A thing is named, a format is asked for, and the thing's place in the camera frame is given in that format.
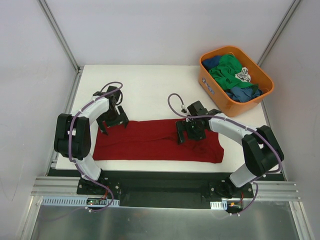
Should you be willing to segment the red t shirt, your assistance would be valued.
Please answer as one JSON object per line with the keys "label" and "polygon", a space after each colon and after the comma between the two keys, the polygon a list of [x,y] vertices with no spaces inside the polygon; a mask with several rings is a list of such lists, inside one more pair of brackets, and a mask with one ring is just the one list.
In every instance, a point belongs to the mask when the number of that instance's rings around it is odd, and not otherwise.
{"label": "red t shirt", "polygon": [[218,134],[206,131],[206,138],[178,143],[176,119],[131,120],[126,127],[116,125],[107,133],[97,132],[95,161],[191,161],[219,164],[224,158]]}

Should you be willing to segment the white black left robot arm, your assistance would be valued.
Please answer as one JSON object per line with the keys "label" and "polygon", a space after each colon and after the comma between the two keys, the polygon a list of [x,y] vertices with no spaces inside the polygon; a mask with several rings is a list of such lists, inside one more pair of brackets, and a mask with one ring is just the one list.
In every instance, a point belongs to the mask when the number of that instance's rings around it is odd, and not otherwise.
{"label": "white black left robot arm", "polygon": [[102,170],[90,153],[91,125],[97,123],[104,135],[108,135],[108,128],[127,127],[129,119],[120,106],[122,101],[121,88],[110,83],[73,114],[61,113],[57,117],[54,150],[76,166],[81,177],[89,181],[89,190],[96,195],[105,191],[106,183],[100,179]]}

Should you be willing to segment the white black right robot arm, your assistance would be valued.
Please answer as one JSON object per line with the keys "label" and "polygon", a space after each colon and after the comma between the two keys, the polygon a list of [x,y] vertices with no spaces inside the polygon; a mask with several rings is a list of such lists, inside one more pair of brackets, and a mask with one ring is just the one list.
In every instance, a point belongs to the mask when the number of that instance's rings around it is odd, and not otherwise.
{"label": "white black right robot arm", "polygon": [[183,118],[176,123],[179,143],[185,141],[183,133],[187,133],[190,139],[203,140],[205,131],[209,131],[221,134],[242,147],[244,163],[224,181],[228,196],[237,197],[244,185],[266,174],[282,171],[284,154],[269,126],[244,125],[217,109],[208,111],[200,101],[189,106],[182,104],[181,112],[176,115]]}

